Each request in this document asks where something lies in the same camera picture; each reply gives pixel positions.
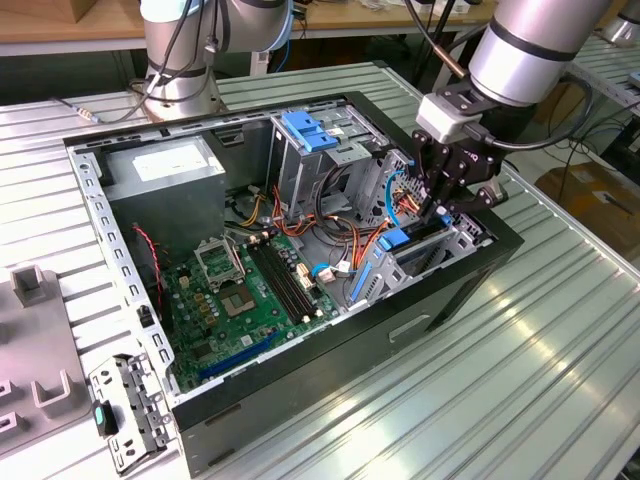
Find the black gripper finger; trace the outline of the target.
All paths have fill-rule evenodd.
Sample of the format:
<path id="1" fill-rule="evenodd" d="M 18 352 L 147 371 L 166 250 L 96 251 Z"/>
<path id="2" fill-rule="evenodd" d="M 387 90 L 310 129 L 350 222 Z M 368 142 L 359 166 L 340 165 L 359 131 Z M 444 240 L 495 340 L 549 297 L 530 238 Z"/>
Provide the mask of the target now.
<path id="1" fill-rule="evenodd" d="M 444 208 L 449 215 L 473 213 L 491 209 L 507 200 L 507 192 L 498 181 L 489 181 L 475 192 L 467 191 L 459 198 L 451 198 Z"/>
<path id="2" fill-rule="evenodd" d="M 417 178 L 422 182 L 425 192 L 419 216 L 430 219 L 438 207 L 448 202 L 453 183 L 447 170 L 452 158 L 452 146 L 437 142 L 426 131 L 417 129 L 412 133 L 415 149 L 415 167 Z"/>

